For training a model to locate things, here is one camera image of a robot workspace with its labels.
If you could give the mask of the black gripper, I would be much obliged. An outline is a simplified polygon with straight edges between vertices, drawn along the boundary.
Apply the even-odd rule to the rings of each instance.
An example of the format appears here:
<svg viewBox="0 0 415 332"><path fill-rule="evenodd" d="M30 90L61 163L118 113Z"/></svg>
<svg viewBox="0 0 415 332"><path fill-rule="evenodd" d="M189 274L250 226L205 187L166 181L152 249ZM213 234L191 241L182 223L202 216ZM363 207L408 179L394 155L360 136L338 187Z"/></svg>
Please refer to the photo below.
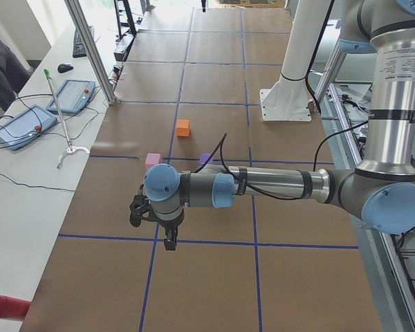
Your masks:
<svg viewBox="0 0 415 332"><path fill-rule="evenodd" d="M183 222L184 218L175 218L169 221L160 221L159 224L165 230L165 249L176 249L176 238L178 237L178 227Z"/></svg>

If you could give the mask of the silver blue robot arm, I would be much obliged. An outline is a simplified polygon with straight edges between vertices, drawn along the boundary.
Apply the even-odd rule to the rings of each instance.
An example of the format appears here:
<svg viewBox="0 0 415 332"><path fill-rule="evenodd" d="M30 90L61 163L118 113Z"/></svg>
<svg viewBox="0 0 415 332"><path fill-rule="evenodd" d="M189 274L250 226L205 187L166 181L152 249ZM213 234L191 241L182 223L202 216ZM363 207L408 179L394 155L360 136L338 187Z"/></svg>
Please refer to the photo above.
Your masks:
<svg viewBox="0 0 415 332"><path fill-rule="evenodd" d="M237 196L313 199L368 227L402 234L415 227L415 1L345 1L340 43L376 52L365 154L352 170L311 171L214 165L193 172L149 168L130 205L130 222L155 222L166 249L177 245L185 208L228 208Z"/></svg>

